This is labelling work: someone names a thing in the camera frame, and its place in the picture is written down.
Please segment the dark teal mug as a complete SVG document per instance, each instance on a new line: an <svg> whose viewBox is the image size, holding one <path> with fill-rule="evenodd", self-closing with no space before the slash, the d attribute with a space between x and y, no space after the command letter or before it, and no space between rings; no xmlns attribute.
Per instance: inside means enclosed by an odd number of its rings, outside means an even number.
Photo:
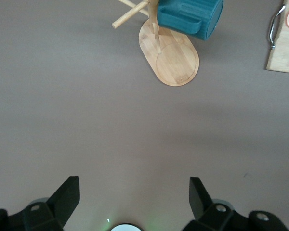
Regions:
<svg viewBox="0 0 289 231"><path fill-rule="evenodd" d="M224 0L159 0L157 21L165 27L201 40L215 30Z"/></svg>

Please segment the wooden mug tree rack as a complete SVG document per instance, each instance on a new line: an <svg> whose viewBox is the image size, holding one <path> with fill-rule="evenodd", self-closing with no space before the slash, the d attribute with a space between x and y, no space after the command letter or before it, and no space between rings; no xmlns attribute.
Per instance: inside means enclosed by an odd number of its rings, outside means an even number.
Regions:
<svg viewBox="0 0 289 231"><path fill-rule="evenodd" d="M139 32L140 48L157 78L168 86L189 83L199 69L199 55L187 35L160 27L157 20L159 0L118 0L131 9L112 23L118 28L136 13L148 16Z"/></svg>

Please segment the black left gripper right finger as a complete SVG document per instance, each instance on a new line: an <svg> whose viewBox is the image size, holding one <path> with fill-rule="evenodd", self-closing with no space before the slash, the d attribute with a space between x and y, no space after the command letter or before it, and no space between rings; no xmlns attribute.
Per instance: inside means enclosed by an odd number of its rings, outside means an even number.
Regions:
<svg viewBox="0 0 289 231"><path fill-rule="evenodd" d="M195 219L183 231L289 231L272 213L254 210L244 217L228 202L213 200L199 177L189 180L189 203Z"/></svg>

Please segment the bamboo cutting board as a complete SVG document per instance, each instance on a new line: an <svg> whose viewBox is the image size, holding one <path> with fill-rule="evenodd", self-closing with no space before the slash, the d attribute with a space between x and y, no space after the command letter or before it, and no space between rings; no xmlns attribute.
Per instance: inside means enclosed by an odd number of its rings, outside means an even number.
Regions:
<svg viewBox="0 0 289 231"><path fill-rule="evenodd" d="M289 73L289 28L286 17L289 12L289 0L282 5L272 17L269 32L269 56L267 70Z"/></svg>

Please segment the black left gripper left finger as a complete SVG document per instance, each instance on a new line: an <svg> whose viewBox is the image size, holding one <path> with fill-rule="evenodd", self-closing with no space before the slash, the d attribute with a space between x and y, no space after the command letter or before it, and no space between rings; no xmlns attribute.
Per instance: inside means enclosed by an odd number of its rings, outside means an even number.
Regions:
<svg viewBox="0 0 289 231"><path fill-rule="evenodd" d="M0 208L0 231L64 231L79 201L79 177L70 176L51 197L36 200L14 215Z"/></svg>

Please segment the brown table cover sheet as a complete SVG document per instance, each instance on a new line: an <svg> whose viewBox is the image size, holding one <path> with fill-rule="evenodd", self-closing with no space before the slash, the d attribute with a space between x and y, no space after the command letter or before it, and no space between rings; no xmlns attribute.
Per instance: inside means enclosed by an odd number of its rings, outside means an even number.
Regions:
<svg viewBox="0 0 289 231"><path fill-rule="evenodd" d="M197 75L169 87L139 47L146 17L112 27L118 0L0 0L0 208L78 176L67 231L181 231L195 176L289 228L289 74L265 69L281 3L225 0L210 39L191 38Z"/></svg>

